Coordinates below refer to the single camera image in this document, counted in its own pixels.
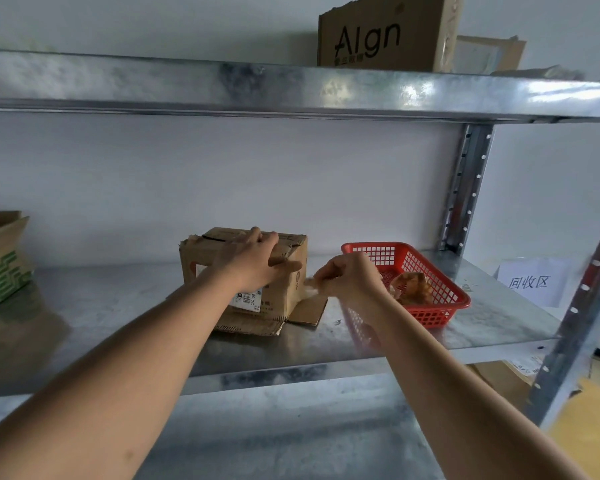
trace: upper metal shelf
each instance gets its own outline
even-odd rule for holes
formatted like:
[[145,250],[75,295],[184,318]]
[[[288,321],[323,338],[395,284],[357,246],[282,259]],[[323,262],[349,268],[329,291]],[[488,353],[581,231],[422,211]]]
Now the upper metal shelf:
[[600,82],[0,51],[0,111],[600,121]]

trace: cardboard box with green print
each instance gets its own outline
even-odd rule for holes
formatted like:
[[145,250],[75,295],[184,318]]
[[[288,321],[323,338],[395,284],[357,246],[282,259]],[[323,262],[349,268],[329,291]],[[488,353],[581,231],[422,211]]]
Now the cardboard box with green print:
[[19,210],[0,211],[0,302],[31,281],[33,268],[18,250],[28,220]]

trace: red basket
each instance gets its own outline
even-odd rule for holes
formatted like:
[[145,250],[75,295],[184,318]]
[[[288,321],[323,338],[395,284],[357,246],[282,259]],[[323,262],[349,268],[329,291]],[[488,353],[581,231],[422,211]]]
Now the red basket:
[[433,288],[433,303],[407,305],[405,309],[425,328],[444,327],[456,310],[471,305],[467,293],[404,242],[348,242],[342,245],[344,254],[357,251],[369,256],[382,274],[382,281],[387,288],[398,274],[424,273]]

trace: wall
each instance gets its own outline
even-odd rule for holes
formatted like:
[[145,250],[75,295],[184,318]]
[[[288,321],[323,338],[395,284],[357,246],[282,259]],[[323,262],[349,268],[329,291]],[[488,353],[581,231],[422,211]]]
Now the wall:
[[[346,1],[0,0],[0,44],[69,52],[313,64],[317,16]],[[585,70],[591,79],[600,79],[600,0],[466,0],[461,32],[495,37],[518,34],[529,41],[522,67],[560,63]],[[26,192],[0,191],[0,202],[26,203],[25,208],[39,220],[39,224],[32,225],[27,239],[42,265],[166,259],[173,252],[170,243],[181,239],[187,229],[201,231],[211,223],[236,221],[239,213],[228,210],[231,198],[240,199],[238,205],[250,191],[260,191],[248,190],[242,183],[244,188],[219,204],[216,212],[180,212],[173,205],[181,205],[188,192],[188,182],[180,177],[186,148],[192,153],[189,164],[214,176],[224,176],[233,155],[242,154],[238,142],[232,146],[223,141],[224,121],[96,118],[0,116],[0,181],[11,173],[12,165],[20,163],[26,171],[18,171],[19,178],[26,175],[28,182]],[[397,168],[406,178],[425,170],[427,185],[445,180],[446,170],[435,175],[435,169],[444,163],[437,156],[444,148],[433,141],[442,136],[436,136],[438,129],[427,127],[420,141],[421,131],[412,129],[412,125],[278,121],[267,122],[272,126],[266,126],[264,143],[264,123],[238,121],[229,123],[232,131],[260,141],[250,143],[247,161],[264,163],[266,171],[276,178],[289,169],[302,167],[305,185],[296,186],[294,194],[303,190],[313,194],[310,185],[314,181],[328,185],[328,191],[321,187],[314,195],[309,210],[292,207],[299,209],[301,220],[285,220],[275,214],[267,224],[308,230],[314,250],[335,250],[343,239],[401,236],[410,240],[420,236],[423,241],[417,244],[423,244],[425,235],[426,239],[431,237],[438,210],[424,225],[419,211],[405,210],[413,208],[412,201],[404,200],[408,194],[396,197],[385,190],[406,188],[400,177],[393,175]],[[204,131],[198,131],[199,125],[204,125]],[[117,136],[114,128],[120,129]],[[151,140],[145,139],[147,131]],[[14,132],[18,135],[15,141],[4,140],[3,135]],[[373,138],[376,132],[382,138],[372,140],[375,144],[357,137]],[[304,150],[304,145],[313,140],[315,150],[323,155],[320,160],[310,158]],[[49,146],[54,144],[51,152]],[[413,145],[417,150],[412,152]],[[217,148],[226,151],[224,159],[216,160]],[[276,154],[283,152],[292,154],[287,158],[293,160],[278,160]],[[207,159],[205,163],[198,160],[201,158]],[[288,167],[280,168],[279,161]],[[373,171],[372,165],[378,165],[381,171]],[[62,199],[45,195],[49,185],[56,185],[49,181],[53,166],[62,168],[54,170],[58,177],[67,178],[62,184],[66,192]],[[80,181],[85,167],[91,168],[95,186]],[[367,212],[346,209],[348,201],[343,195],[352,196],[350,180],[330,181],[323,172],[328,169],[335,173],[340,168],[352,172],[351,177],[369,175],[373,180],[368,190],[359,187],[356,200],[367,202]],[[238,173],[231,170],[231,183],[238,182]],[[160,175],[160,190],[147,193],[144,188],[152,185],[156,174]],[[600,235],[600,125],[499,127],[485,177],[466,247],[469,260],[488,272],[493,272],[502,259],[517,256],[563,255],[584,263]],[[391,186],[385,178],[390,179]],[[113,184],[119,186],[118,194],[112,193]],[[107,195],[110,198],[103,203]],[[258,195],[259,201],[271,198],[264,189]],[[372,211],[371,201],[375,209],[384,210]],[[291,209],[288,206],[295,202],[276,199],[276,208],[284,203]],[[189,204],[196,208],[199,205],[197,201]],[[343,208],[346,217],[334,221]],[[229,213],[220,217],[220,212]],[[80,215],[80,220],[65,220],[70,213]],[[253,221],[238,220],[245,225]],[[426,230],[421,232],[418,227],[423,225]],[[134,247],[134,241],[112,243],[100,239],[99,245],[88,246],[79,257],[70,257],[70,237],[84,236],[94,229],[104,237],[128,231],[136,238],[142,236],[146,244]],[[62,238],[55,241],[52,236],[58,233]],[[46,242],[54,245],[45,246]],[[576,272],[572,288],[577,278]]]

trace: person's right hand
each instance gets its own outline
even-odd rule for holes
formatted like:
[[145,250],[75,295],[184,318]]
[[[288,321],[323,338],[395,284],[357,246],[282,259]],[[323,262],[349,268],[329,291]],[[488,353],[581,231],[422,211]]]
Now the person's right hand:
[[335,296],[357,312],[366,301],[389,296],[376,266],[364,253],[336,256],[322,266],[313,279],[321,294]]

